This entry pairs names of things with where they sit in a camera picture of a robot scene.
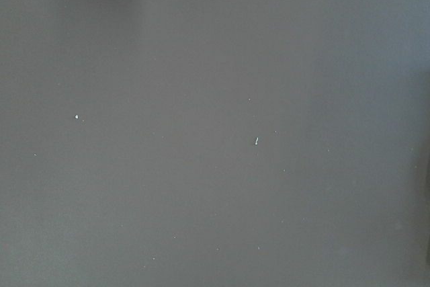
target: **gray surface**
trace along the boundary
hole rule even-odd
[[[0,285],[428,286],[430,0],[0,8]]]

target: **smooth gray tabletop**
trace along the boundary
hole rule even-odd
[[[0,286],[428,286],[429,72],[430,0],[0,0]]]

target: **gray background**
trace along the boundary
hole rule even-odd
[[[428,286],[430,0],[0,8],[1,286]]]

